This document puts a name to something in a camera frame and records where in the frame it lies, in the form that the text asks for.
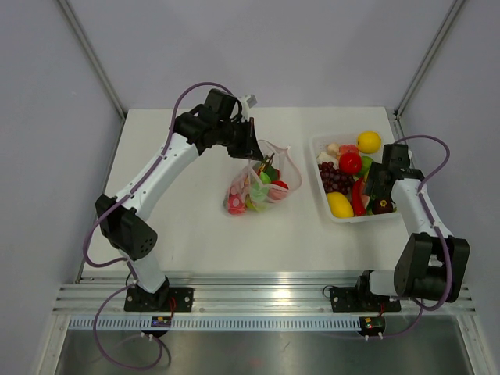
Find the dark purple mangosteen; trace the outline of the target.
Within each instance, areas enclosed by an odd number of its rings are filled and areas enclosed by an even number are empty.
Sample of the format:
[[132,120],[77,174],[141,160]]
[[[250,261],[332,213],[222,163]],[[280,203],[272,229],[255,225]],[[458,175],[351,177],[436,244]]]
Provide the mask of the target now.
[[373,201],[372,213],[373,215],[392,213],[394,207],[389,198],[377,198]]

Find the clear pink zip top bag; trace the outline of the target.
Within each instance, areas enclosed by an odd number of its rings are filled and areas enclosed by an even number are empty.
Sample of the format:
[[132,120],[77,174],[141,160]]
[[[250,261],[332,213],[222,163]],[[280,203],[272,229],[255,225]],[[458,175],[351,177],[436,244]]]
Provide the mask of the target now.
[[264,159],[248,162],[226,191],[223,207],[232,216],[265,212],[302,186],[302,175],[290,157],[289,147],[265,140],[258,144]]

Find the green lettuce leaf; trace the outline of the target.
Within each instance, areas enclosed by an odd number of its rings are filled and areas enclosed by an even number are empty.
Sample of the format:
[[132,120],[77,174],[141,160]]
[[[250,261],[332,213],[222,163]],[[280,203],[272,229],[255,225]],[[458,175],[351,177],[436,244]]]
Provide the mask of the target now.
[[259,182],[255,182],[250,189],[250,198],[254,202],[264,202],[269,192],[268,185],[271,184],[270,177],[261,172],[259,175]]

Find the green pear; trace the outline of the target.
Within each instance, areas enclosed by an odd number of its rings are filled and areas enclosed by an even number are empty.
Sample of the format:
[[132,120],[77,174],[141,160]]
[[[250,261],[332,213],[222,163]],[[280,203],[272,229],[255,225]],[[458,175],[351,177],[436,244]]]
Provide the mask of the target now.
[[250,201],[248,207],[251,208],[252,210],[258,212],[258,213],[263,213],[263,212],[265,212],[270,207],[270,205],[269,205],[268,202],[254,202],[254,201]]

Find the white plastic fruit basket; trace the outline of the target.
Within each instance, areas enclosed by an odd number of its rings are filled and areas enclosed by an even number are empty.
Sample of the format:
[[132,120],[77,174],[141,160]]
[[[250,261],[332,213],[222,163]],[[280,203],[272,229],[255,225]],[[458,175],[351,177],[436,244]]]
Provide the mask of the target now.
[[339,145],[353,145],[357,140],[359,132],[355,133],[328,133],[328,134],[316,134],[309,139],[309,150],[306,155],[308,157],[309,163],[311,164],[312,172],[316,178],[316,184],[320,190],[320,201],[326,211],[327,217],[334,223],[363,223],[363,222],[376,222],[381,220],[392,220],[399,219],[401,215],[395,211],[391,213],[379,214],[379,215],[368,215],[365,216],[353,216],[349,218],[338,218],[330,210],[329,203],[327,201],[327,193],[323,188],[323,183],[320,178],[318,163],[316,162],[316,157],[325,151],[327,146],[331,143],[337,143]]

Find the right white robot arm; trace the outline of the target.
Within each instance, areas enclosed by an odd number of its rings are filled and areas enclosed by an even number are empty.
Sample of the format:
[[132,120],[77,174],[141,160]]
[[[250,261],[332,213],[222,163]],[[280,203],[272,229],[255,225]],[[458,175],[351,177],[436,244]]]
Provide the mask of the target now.
[[427,193],[423,173],[410,166],[407,145],[384,146],[382,161],[371,164],[364,193],[394,203],[409,235],[391,273],[395,295],[435,301],[425,308],[428,311],[456,301],[470,245],[442,223]]

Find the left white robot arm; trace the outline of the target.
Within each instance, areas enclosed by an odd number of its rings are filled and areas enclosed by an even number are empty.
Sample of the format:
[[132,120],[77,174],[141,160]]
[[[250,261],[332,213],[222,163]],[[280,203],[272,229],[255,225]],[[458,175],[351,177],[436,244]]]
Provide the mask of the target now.
[[116,248],[137,281],[128,291],[144,311],[159,311],[169,301],[170,282],[153,254],[158,234],[147,220],[175,179],[205,150],[223,146],[234,159],[263,160],[249,110],[254,95],[237,98],[213,85],[205,101],[173,114],[166,143],[143,170],[116,195],[96,203],[102,235]]

